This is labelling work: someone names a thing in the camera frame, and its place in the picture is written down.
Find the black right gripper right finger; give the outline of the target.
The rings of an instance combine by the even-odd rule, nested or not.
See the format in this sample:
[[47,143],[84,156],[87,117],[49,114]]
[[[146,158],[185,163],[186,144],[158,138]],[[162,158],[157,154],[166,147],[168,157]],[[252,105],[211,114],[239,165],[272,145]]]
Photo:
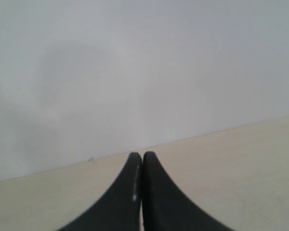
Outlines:
[[143,158],[142,208],[146,231],[231,230],[179,189],[154,152],[146,152]]

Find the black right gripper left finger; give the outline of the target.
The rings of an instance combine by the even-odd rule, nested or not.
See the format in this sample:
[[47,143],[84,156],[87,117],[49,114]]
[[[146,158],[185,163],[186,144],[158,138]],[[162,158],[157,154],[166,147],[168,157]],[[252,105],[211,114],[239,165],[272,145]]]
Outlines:
[[119,175],[89,209],[61,231],[139,231],[142,158],[130,153]]

